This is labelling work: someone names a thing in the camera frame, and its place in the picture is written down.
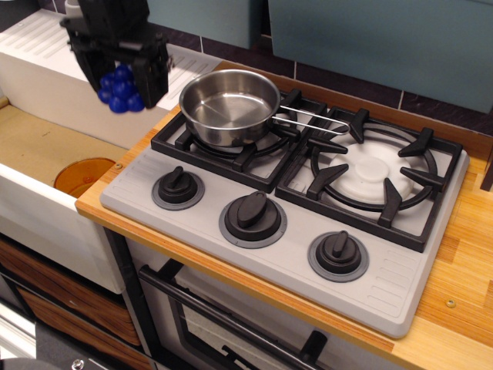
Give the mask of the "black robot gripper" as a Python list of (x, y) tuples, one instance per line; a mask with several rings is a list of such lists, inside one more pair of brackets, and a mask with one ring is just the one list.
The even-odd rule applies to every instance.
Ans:
[(166, 37), (148, 21), (146, 1), (80, 1), (81, 15), (61, 26), (89, 84), (98, 92), (115, 62), (131, 63), (138, 92), (152, 109), (169, 91)]

